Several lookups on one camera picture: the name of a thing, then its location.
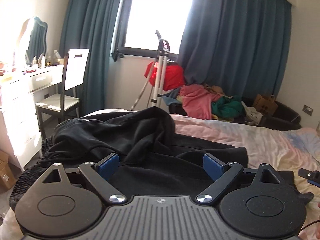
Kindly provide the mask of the black pants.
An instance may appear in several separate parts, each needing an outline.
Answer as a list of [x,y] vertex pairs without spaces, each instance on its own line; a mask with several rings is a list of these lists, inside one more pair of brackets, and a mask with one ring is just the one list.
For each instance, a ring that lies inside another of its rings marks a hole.
[[298,192],[305,189],[295,172],[317,169],[319,153],[313,129],[280,132],[263,127],[170,115],[157,107],[139,112],[98,112],[59,124],[42,143],[43,157],[18,178],[9,205],[22,196],[53,163],[66,168],[99,162],[116,153],[120,165],[110,183],[125,196],[195,197],[212,180],[202,167],[210,153],[227,163],[257,168],[262,163],[283,173]]

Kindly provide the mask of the pastel bed sheet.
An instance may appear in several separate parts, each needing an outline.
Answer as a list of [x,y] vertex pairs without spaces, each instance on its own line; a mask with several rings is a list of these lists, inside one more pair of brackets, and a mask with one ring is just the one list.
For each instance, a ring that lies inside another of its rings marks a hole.
[[26,170],[1,239],[315,239],[319,135],[106,109],[57,127],[102,142],[100,162],[53,151]]

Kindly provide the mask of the white garment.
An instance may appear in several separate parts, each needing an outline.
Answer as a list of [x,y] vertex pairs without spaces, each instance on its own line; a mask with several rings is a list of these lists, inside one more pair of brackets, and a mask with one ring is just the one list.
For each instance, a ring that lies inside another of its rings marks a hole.
[[254,107],[246,106],[246,104],[243,101],[241,102],[241,104],[245,111],[246,123],[252,126],[258,126],[263,117],[263,114],[257,111]]

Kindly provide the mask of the green garment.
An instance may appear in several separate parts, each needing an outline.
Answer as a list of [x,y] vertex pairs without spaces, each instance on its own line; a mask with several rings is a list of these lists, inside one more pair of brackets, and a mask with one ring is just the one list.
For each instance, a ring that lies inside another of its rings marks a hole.
[[237,118],[245,112],[239,96],[222,96],[217,102],[211,102],[211,110],[213,115],[224,119]]

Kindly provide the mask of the pink garment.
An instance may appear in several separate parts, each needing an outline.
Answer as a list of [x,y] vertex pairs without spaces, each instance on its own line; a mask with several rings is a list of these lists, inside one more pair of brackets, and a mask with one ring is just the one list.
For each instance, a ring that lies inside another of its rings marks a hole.
[[212,119],[211,103],[221,98],[220,94],[211,93],[202,85],[182,86],[179,96],[187,116],[203,120]]

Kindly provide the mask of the brown paper bag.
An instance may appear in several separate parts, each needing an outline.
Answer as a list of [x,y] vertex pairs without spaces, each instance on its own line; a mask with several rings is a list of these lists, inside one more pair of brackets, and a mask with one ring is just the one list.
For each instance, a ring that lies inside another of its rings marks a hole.
[[278,105],[274,95],[264,96],[258,94],[253,102],[253,107],[263,115],[273,115]]

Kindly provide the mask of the white dresser desk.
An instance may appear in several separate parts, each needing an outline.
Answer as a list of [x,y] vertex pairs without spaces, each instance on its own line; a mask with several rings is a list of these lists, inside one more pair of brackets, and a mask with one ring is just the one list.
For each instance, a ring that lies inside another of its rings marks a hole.
[[1,151],[21,170],[41,148],[34,95],[60,83],[62,70],[58,65],[1,76]]

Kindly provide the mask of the cardboard box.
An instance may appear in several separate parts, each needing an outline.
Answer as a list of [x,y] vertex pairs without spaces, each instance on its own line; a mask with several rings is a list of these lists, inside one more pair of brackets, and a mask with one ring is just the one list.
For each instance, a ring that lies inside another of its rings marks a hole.
[[3,189],[9,190],[16,183],[16,178],[9,167],[9,156],[3,151],[0,152],[0,176]]

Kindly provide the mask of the red garment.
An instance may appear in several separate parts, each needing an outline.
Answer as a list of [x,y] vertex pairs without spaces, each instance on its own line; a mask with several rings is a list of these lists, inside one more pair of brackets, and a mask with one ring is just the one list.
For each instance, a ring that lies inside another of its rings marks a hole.
[[[152,64],[153,62],[150,62],[147,65],[147,68],[144,74],[145,77],[148,77]],[[152,86],[155,85],[157,67],[158,67],[158,63],[155,64],[153,72],[151,72],[151,76],[149,79],[149,83]],[[185,84],[185,81],[183,76],[183,68],[179,66],[176,62],[168,62],[166,72],[165,72],[163,90],[168,91],[168,90],[176,89],[178,87],[183,86],[184,84]]]

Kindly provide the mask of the dark chair white back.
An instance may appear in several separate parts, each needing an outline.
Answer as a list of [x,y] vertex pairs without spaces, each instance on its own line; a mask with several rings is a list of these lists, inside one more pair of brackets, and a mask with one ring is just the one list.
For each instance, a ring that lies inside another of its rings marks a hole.
[[76,96],[68,96],[67,90],[75,90],[84,81],[84,74],[89,56],[89,49],[70,49],[64,58],[62,69],[61,92],[51,95],[40,102],[35,103],[36,114],[42,139],[45,139],[45,124],[43,113],[54,116],[61,123],[68,113],[80,106],[80,99]]

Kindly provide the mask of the blue-grey right curtain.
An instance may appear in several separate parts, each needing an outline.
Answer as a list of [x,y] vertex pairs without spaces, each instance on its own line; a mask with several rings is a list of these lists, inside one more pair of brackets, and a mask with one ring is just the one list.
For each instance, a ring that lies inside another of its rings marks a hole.
[[186,83],[250,99],[277,95],[291,23],[287,0],[193,0],[178,55]]

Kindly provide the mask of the vanity mirror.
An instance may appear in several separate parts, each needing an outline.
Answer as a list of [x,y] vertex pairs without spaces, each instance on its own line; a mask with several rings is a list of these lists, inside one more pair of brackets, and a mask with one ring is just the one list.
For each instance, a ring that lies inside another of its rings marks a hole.
[[38,64],[46,55],[48,24],[33,16],[22,27],[15,48],[15,65],[20,68]]

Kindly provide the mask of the teal left curtain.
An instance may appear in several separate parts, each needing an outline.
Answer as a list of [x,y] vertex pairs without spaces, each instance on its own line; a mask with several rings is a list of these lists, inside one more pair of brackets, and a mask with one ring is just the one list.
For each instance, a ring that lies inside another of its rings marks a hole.
[[84,82],[78,93],[83,115],[103,109],[111,46],[120,0],[69,0],[59,52],[88,49]]

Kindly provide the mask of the wall socket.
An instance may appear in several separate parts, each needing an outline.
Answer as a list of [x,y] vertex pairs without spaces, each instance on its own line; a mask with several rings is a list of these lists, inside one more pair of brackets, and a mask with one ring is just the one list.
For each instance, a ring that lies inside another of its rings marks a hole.
[[307,105],[303,106],[303,112],[306,113],[309,116],[312,116],[313,114],[313,109]]

